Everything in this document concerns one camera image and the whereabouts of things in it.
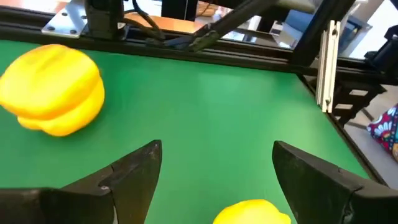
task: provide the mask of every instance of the wire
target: wire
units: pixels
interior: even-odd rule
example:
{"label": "wire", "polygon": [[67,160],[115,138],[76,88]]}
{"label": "wire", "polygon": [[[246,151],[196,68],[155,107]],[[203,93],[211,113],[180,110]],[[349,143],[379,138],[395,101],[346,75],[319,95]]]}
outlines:
{"label": "wire", "polygon": [[128,18],[124,18],[123,22],[130,24],[130,25],[134,25],[137,26],[138,28],[140,28],[140,30],[144,31],[147,35],[157,39],[157,40],[164,40],[165,39],[165,35],[163,33],[163,31],[159,28],[159,26],[152,20],[152,18],[150,16],[148,16],[148,13],[144,12],[137,3],[137,0],[132,0],[132,5],[134,6],[134,9],[130,9],[124,12],[124,14],[130,13],[130,12],[136,12],[138,13],[143,19],[145,19],[145,21],[147,21],[149,23],[150,26],[152,26],[152,28],[154,29],[151,30],[150,28],[142,25],[141,23],[134,21],[132,19],[128,19]]}

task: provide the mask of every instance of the table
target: table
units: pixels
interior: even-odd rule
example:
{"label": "table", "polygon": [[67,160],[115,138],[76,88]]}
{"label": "table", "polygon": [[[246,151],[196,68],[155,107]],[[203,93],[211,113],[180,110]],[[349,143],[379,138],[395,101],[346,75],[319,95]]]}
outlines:
{"label": "table", "polygon": [[[0,40],[0,74],[37,46]],[[271,161],[275,140],[368,178],[294,74],[84,52],[104,80],[101,113],[55,138],[0,108],[0,187],[63,187],[153,139],[163,142],[163,162],[147,224],[211,223],[254,198],[294,219]]]}
{"label": "table", "polygon": [[[70,0],[0,0],[0,6],[17,7],[55,14],[63,9],[69,1]],[[136,13],[126,14],[125,17],[140,22],[144,26],[150,27],[150,25]],[[150,17],[163,30],[193,33],[203,26],[201,22],[172,19],[167,17],[154,16],[152,14],[150,14]]]}

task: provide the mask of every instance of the floral fabric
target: floral fabric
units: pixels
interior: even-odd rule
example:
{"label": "floral fabric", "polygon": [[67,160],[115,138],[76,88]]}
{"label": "floral fabric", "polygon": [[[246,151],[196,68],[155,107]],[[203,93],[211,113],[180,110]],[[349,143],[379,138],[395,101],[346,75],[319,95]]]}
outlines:
{"label": "floral fabric", "polygon": [[371,136],[398,161],[398,105],[389,109],[368,126]]}

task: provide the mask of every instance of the yellow bell pepper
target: yellow bell pepper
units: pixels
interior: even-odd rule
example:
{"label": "yellow bell pepper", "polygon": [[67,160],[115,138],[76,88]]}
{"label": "yellow bell pepper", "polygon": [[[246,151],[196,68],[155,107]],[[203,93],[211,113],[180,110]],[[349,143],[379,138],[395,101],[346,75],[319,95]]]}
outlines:
{"label": "yellow bell pepper", "polygon": [[213,224],[290,224],[288,215],[266,200],[247,200],[224,208]]}
{"label": "yellow bell pepper", "polygon": [[92,121],[104,103],[100,71],[87,55],[63,45],[21,55],[0,79],[0,105],[25,128],[66,136]]}

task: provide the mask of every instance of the wall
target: wall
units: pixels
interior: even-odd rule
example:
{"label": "wall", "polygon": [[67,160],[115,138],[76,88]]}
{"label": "wall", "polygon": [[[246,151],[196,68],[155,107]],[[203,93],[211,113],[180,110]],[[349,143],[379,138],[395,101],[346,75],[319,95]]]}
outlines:
{"label": "wall", "polygon": [[367,22],[382,2],[383,0],[368,0],[367,4],[360,5],[360,7],[355,11],[354,17],[363,22]]}
{"label": "wall", "polygon": [[384,34],[388,28],[398,24],[398,10],[388,0],[384,1],[368,20],[373,28],[358,44],[349,57],[364,58],[364,54],[371,50],[379,50],[387,41]]}

